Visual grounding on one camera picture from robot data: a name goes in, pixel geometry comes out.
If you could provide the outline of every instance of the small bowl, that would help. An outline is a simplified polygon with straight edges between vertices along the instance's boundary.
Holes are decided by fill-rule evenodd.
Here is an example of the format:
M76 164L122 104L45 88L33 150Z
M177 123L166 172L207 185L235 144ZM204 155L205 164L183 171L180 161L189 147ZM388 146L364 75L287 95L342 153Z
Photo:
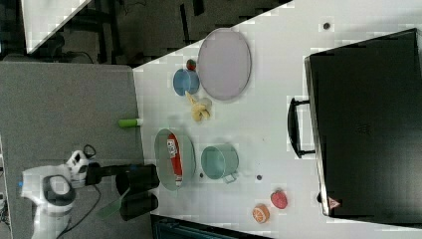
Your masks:
M173 77L173 88L177 95L183 97L185 91L195 94L199 89L199 77L194 71L185 69L178 70Z
M174 134L177 139L180 150L180 160L182 164L182 182L180 186L176 185L176 177L173 172L170 154L167 149L168 136ZM179 188L189 182L195 173L196 161L193 151L192 141L181 131L167 128L162 129L155 138L154 143L155 158L157 159L158 177L162 185L170 190L177 191Z

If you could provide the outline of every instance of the red package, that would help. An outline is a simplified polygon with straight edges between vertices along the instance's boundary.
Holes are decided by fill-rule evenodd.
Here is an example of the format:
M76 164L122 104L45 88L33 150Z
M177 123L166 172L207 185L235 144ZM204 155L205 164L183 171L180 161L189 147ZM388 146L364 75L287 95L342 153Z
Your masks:
M172 133L167 139L168 153L170 153L171 164L173 165L173 172L176 176L176 185L180 186L182 182L182 164L180 160L179 144L176 136Z

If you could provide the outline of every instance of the yellow toy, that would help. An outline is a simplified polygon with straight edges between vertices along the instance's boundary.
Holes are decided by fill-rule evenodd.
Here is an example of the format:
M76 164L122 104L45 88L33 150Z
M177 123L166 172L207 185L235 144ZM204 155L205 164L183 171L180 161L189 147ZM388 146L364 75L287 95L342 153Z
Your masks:
M186 91L185 95L192 105L192 117L195 121L201 121L202 118L209 119L210 113L209 108L211 107L211 101L207 98L195 101L192 96Z

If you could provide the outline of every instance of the white plate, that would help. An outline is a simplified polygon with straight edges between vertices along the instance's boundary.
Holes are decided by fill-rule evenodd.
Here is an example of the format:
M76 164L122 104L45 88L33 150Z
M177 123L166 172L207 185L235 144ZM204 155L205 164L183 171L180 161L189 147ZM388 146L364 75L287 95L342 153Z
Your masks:
M228 28L210 33L198 57L197 72L204 90L214 99L239 96L251 74L251 54L242 34Z

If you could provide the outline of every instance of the mug handle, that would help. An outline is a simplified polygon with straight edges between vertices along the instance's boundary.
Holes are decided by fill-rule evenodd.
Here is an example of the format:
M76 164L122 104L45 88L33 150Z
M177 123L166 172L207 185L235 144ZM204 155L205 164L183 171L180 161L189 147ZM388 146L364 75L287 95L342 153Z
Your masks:
M226 184L232 183L232 182L236 181L236 179L237 179L237 178L236 178L235 173L232 173L232 174L229 174L229 175L227 175L227 176L223 177L223 181L224 181Z

